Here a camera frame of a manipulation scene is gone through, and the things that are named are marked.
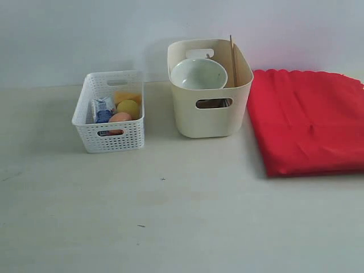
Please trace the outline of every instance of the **yellow ball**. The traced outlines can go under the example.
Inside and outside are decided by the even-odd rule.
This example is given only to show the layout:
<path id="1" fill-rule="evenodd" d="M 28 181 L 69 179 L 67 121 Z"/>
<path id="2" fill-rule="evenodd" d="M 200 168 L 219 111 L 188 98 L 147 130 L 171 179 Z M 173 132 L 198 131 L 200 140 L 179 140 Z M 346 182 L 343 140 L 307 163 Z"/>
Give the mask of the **yellow ball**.
<path id="1" fill-rule="evenodd" d="M 132 100 L 125 100 L 118 104 L 118 113 L 125 112 L 131 115 L 133 120 L 139 119 L 139 105 Z"/>

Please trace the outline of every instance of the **yellow sponge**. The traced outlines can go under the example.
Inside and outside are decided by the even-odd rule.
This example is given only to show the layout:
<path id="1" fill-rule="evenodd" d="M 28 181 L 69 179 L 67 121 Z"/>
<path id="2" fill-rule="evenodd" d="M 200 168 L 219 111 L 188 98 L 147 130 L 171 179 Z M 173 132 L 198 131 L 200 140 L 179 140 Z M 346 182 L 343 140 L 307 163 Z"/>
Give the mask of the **yellow sponge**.
<path id="1" fill-rule="evenodd" d="M 142 95 L 141 94 L 134 94 L 134 93 L 126 93 L 126 92 L 120 92 L 116 91 L 114 95 L 114 102 L 115 105 L 118 106 L 118 104 L 125 100 L 132 100 L 135 101 L 138 105 L 142 104 Z"/>
<path id="2" fill-rule="evenodd" d="M 118 113 L 125 112 L 131 115 L 133 120 L 139 119 L 139 105 L 132 100 L 125 100 L 119 103 Z"/>

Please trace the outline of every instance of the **white plastic basket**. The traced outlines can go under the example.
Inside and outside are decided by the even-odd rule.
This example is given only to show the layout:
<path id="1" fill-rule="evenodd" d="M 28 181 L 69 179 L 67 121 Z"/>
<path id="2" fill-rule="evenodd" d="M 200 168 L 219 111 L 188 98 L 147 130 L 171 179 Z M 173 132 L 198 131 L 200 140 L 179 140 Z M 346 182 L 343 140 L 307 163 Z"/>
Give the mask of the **white plastic basket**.
<path id="1" fill-rule="evenodd" d="M 144 85 L 140 71 L 91 73 L 86 76 L 78 99 L 72 124 L 85 145 L 87 152 L 115 152 L 139 149 L 144 146 Z M 93 123 L 91 100 L 114 97 L 115 91 L 142 95 L 140 118 L 136 121 Z M 121 129 L 123 134 L 99 136 L 98 132 Z"/>
<path id="2" fill-rule="evenodd" d="M 225 88 L 191 90 L 172 83 L 176 126 L 190 138 L 224 137 L 241 127 L 253 73 L 239 48 L 234 45 L 237 86 L 234 86 L 231 44 L 228 40 L 186 40 L 168 47 L 169 79 L 173 68 L 195 50 L 212 51 L 212 60 L 220 63 L 229 76 Z M 209 99 L 231 99 L 228 107 L 199 109 L 196 102 Z"/>

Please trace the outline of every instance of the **red cloth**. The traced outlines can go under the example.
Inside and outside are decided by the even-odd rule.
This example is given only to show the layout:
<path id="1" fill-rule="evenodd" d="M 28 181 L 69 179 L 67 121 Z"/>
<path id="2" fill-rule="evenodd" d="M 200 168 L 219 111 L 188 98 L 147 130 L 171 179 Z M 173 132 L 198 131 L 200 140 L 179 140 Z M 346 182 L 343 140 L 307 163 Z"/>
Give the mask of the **red cloth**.
<path id="1" fill-rule="evenodd" d="M 268 176 L 364 171 L 364 85 L 311 71 L 255 71 L 248 111 Z"/>

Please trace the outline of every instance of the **basket handle hole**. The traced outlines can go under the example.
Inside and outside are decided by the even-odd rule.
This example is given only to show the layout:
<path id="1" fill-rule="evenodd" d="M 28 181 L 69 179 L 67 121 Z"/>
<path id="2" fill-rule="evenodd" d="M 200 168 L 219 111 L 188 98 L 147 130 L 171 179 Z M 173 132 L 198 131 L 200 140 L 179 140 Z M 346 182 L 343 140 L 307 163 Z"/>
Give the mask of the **basket handle hole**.
<path id="1" fill-rule="evenodd" d="M 123 134 L 125 134 L 125 130 L 121 130 L 121 129 L 97 132 L 97 135 L 99 137 L 109 137 L 111 135 L 123 135 Z"/>
<path id="2" fill-rule="evenodd" d="M 214 50 L 211 48 L 203 49 L 190 49 L 186 52 L 187 59 L 197 59 L 197 58 L 212 58 L 214 56 Z"/>
<path id="3" fill-rule="evenodd" d="M 127 81 L 126 80 L 108 80 L 107 85 L 108 86 L 122 86 L 122 85 L 127 85 Z"/>
<path id="4" fill-rule="evenodd" d="M 232 98 L 212 98 L 210 100 L 196 101 L 196 107 L 198 109 L 227 108 L 232 104 Z"/>

